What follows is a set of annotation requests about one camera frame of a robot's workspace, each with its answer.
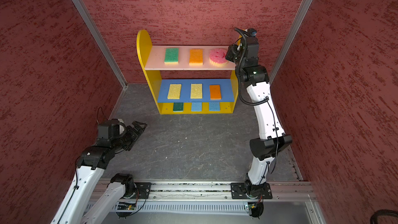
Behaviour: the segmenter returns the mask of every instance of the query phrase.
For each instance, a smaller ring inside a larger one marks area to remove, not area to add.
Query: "sponge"
[[[180,99],[181,84],[170,84],[167,99]]]
[[[202,84],[191,84],[191,99],[201,99],[202,95]]]
[[[184,102],[176,102],[173,104],[173,112],[183,112]]]
[[[220,85],[210,85],[210,99],[221,100]]]
[[[164,64],[178,64],[177,47],[166,48],[166,54],[164,55]]]
[[[220,102],[209,102],[209,111],[210,112],[219,112],[220,111]]]
[[[189,65],[203,65],[202,49],[191,49],[189,54]]]
[[[213,66],[224,67],[228,61],[225,59],[226,50],[222,48],[215,48],[210,51],[209,62]]]
[[[202,102],[192,102],[191,112],[201,112]]]

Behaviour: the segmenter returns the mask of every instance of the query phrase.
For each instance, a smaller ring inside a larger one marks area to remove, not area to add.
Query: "pink sponge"
[[[225,49],[215,48],[211,50],[209,55],[210,64],[217,67],[225,66],[228,63],[228,61],[225,59],[225,56],[226,56]]]

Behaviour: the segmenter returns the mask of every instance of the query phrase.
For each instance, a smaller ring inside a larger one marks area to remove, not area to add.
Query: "toy shelf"
[[[179,64],[164,64],[166,48],[178,47]],[[189,50],[203,49],[203,65],[189,65]],[[142,71],[147,79],[153,99],[160,114],[212,114],[233,113],[238,98],[238,80],[235,75],[235,64],[228,62],[224,67],[216,67],[209,63],[209,52],[214,48],[227,46],[152,46],[151,38],[146,30],[140,30],[137,35],[137,54]],[[162,80],[160,70],[232,70],[230,79],[165,79]],[[191,84],[202,84],[202,99],[191,99]],[[170,84],[181,84],[180,99],[167,99]],[[221,100],[210,100],[210,85],[220,85]],[[183,102],[183,111],[174,112],[174,103]],[[202,111],[192,112],[192,102],[202,102]],[[220,111],[210,111],[209,102],[219,102]]]
[[[166,48],[178,48],[178,64],[164,64]],[[152,46],[145,70],[235,70],[235,63],[228,62],[223,67],[211,65],[208,59],[203,59],[203,65],[189,65],[189,50],[199,48],[203,50],[203,57],[209,57],[210,50],[223,48],[228,50],[228,46]]]

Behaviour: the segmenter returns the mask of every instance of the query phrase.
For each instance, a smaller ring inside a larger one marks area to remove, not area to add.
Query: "textured red wall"
[[[272,84],[328,223],[398,210],[397,58],[398,0],[314,0]]]
[[[253,27],[260,62],[271,69],[301,0],[83,0],[128,82],[146,82],[136,38],[147,29],[154,45],[230,45],[233,27]],[[164,78],[229,78],[227,72],[163,72]]]
[[[121,86],[71,0],[0,0],[2,223],[50,223]]]

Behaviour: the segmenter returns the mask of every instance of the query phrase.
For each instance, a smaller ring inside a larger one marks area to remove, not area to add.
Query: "pink shelf board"
[[[179,48],[178,64],[164,64],[164,54],[167,47]],[[193,48],[203,49],[203,65],[189,65],[189,50]],[[228,62],[224,67],[211,65],[209,54],[213,48],[228,50],[228,46],[152,46],[145,70],[235,70],[235,63],[233,62]]]

